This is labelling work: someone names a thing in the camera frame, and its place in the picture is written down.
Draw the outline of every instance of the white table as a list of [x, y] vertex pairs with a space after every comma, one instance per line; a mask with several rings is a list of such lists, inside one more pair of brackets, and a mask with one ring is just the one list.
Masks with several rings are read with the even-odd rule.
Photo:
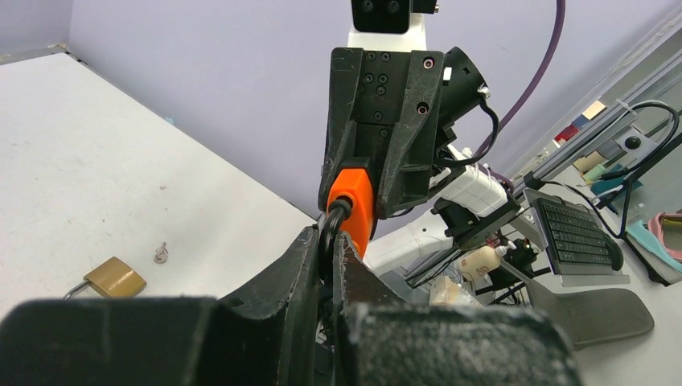
[[[576, 186], [584, 184], [572, 167], [564, 170], [555, 181]], [[594, 196], [588, 188], [581, 189]], [[559, 195], [567, 201], [585, 203], [580, 196], [564, 187], [548, 185], [544, 193]], [[619, 229], [620, 219], [608, 210], [602, 215], [612, 229]], [[642, 337], [588, 347], [576, 353], [581, 372], [588, 386], [603, 385], [673, 385], [682, 383], [682, 285], [663, 287], [651, 282], [646, 269], [632, 251], [618, 242], [623, 250], [625, 264], [623, 273], [630, 275], [629, 285], [617, 285], [635, 292], [654, 318], [654, 330]], [[546, 258], [539, 257], [534, 269], [548, 266]], [[566, 289], [552, 275], [537, 280], [554, 293], [594, 290], [605, 287]]]
[[0, 66], [0, 133], [0, 319], [111, 256], [140, 296], [221, 297], [313, 223], [65, 54]]

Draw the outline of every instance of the teal cloth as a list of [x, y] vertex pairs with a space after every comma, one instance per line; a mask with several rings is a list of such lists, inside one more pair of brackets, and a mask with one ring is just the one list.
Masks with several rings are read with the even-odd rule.
[[668, 264], [675, 271], [682, 273], [682, 263], [673, 259], [659, 239], [644, 227], [642, 220], [635, 221], [632, 225], [627, 227], [627, 233], [630, 234], [640, 243], [647, 251], [655, 254], [664, 263]]

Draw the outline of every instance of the brass padlock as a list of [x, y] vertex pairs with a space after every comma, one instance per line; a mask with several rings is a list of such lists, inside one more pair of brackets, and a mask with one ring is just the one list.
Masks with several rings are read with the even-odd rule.
[[130, 298], [147, 285], [145, 279], [118, 257], [112, 257], [83, 277], [83, 282], [64, 295], [68, 300], [90, 285], [105, 298]]

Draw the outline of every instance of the black mouse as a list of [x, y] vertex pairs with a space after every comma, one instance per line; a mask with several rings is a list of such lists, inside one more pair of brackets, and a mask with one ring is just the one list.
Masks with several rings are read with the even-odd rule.
[[604, 235], [604, 242], [606, 243], [606, 248], [609, 249], [609, 257], [611, 259], [611, 269], [614, 271], [619, 271], [622, 268], [622, 250], [616, 244], [614, 239]]

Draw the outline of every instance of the keyboard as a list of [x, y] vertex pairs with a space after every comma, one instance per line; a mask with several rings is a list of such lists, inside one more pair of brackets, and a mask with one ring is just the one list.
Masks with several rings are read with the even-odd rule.
[[542, 198], [537, 199], [533, 207], [547, 233], [550, 260], [611, 265], [606, 234], [590, 213]]

